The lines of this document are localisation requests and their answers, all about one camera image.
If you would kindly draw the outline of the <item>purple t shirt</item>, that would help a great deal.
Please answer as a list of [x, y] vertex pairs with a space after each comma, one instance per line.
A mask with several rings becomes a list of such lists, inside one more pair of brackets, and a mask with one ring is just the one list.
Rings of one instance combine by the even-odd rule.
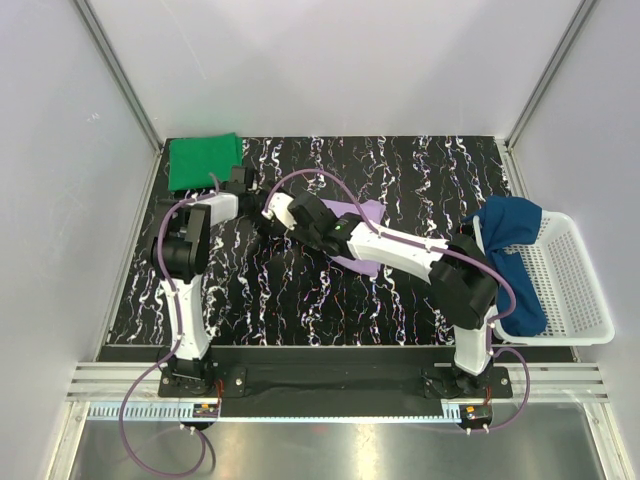
[[[345, 213], [358, 212], [352, 203], [326, 199], [323, 199], [322, 202], [337, 217], [340, 217]], [[386, 207], [376, 200], [367, 200], [364, 203], [361, 203], [361, 207], [367, 218], [377, 224], [382, 220], [386, 210]], [[379, 262], [374, 261], [351, 260], [342, 256], [330, 256], [330, 259], [352, 272], [368, 277], [376, 277], [381, 267]]]

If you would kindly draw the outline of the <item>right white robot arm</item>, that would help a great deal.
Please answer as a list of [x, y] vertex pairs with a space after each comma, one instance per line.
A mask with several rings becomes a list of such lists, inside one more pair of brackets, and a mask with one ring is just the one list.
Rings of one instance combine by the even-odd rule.
[[454, 327], [452, 371], [428, 377], [443, 396], [476, 396], [490, 383], [487, 320], [498, 281], [476, 239], [429, 239], [397, 232], [365, 218], [362, 211], [336, 216], [313, 194], [272, 191], [263, 216], [268, 225], [331, 257], [376, 262], [425, 281], [436, 307]]

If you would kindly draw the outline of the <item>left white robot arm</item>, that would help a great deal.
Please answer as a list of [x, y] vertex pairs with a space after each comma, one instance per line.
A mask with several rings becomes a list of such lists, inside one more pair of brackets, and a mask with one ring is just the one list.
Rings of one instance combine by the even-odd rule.
[[259, 213], [264, 200], [255, 169], [234, 166], [228, 180], [214, 183], [213, 192], [158, 204], [147, 253], [170, 320], [170, 351], [159, 362], [164, 386], [203, 396], [219, 384], [201, 299], [211, 227]]

